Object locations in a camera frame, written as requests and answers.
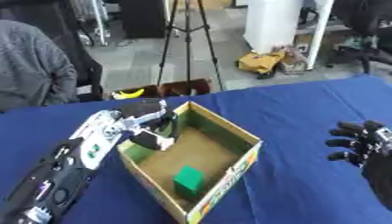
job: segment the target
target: chair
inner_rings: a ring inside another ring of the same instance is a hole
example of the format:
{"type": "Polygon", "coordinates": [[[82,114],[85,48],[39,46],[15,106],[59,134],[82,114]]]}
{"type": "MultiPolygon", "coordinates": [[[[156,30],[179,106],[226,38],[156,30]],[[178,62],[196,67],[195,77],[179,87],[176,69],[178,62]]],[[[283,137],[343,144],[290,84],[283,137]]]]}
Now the chair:
{"type": "Polygon", "coordinates": [[[332,14],[351,28],[360,38],[359,45],[340,45],[327,62],[328,67],[346,60],[359,60],[365,74],[370,74],[370,61],[392,66],[392,60],[383,57],[384,43],[391,44],[392,1],[390,0],[336,0],[332,14]]]}

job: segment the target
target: robotic hand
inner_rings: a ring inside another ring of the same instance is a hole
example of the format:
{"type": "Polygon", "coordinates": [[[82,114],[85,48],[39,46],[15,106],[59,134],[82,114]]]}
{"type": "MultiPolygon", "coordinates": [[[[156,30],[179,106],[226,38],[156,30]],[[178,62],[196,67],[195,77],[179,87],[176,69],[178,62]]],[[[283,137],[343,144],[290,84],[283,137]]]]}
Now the robotic hand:
{"type": "Polygon", "coordinates": [[[330,161],[346,160],[362,169],[362,176],[367,179],[379,201],[392,210],[392,132],[382,124],[372,121],[363,126],[339,122],[338,129],[332,129],[331,135],[351,139],[326,141],[329,147],[346,147],[349,151],[335,152],[330,161]]]}
{"type": "Polygon", "coordinates": [[[164,151],[177,140],[177,116],[165,101],[147,100],[91,115],[74,134],[43,157],[5,201],[1,224],[58,223],[82,195],[124,132],[130,140],[164,151]],[[171,123],[171,134],[153,131],[171,123]]]}

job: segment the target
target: floor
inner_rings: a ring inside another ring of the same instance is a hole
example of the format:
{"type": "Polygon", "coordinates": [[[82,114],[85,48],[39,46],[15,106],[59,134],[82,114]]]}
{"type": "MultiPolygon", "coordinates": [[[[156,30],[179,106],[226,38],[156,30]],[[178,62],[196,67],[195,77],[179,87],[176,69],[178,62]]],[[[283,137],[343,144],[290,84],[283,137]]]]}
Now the floor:
{"type": "MultiPolygon", "coordinates": [[[[323,57],[319,57],[316,69],[301,75],[278,73],[268,80],[257,80],[252,73],[235,67],[235,61],[250,51],[243,38],[246,9],[208,10],[213,47],[220,60],[220,72],[226,90],[270,86],[303,81],[322,81],[352,77],[361,72],[357,64],[326,68],[323,57]]],[[[184,15],[179,13],[176,25],[184,24],[184,15]]],[[[200,15],[192,13],[192,25],[200,25],[200,15]]],[[[157,82],[159,62],[164,48],[163,39],[123,39],[121,24],[112,23],[112,38],[109,46],[88,49],[91,55],[104,66],[102,85],[105,91],[137,88],[157,82]]],[[[163,82],[184,81],[186,79],[186,49],[184,35],[171,39],[171,48],[164,68],[163,82]]],[[[392,83],[390,67],[374,65],[373,73],[392,83]]],[[[219,91],[211,55],[203,31],[192,35],[192,77],[213,78],[213,91],[219,91]]]]}

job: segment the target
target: blue table cover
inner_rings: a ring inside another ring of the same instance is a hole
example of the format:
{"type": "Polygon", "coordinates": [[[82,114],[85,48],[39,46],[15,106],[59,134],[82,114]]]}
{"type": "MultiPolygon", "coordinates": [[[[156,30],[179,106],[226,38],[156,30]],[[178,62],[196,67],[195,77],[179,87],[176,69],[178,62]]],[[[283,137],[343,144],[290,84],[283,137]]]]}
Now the blue table cover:
{"type": "MultiPolygon", "coordinates": [[[[392,87],[373,77],[255,87],[195,96],[265,141],[258,162],[206,216],[211,224],[392,223],[360,170],[328,162],[337,121],[392,127],[392,87]]],[[[186,97],[170,98],[176,107],[186,97]]],[[[94,112],[131,101],[24,108],[0,115],[0,197],[94,112]]],[[[63,223],[174,223],[123,167],[115,150],[63,223]]]]}

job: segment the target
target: person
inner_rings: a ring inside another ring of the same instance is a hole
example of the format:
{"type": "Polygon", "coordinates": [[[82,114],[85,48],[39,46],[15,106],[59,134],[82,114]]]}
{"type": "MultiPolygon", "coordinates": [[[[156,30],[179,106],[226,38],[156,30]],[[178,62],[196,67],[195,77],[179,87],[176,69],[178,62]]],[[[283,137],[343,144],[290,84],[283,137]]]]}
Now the person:
{"type": "Polygon", "coordinates": [[[38,28],[0,20],[0,111],[77,102],[77,73],[38,28]]]}

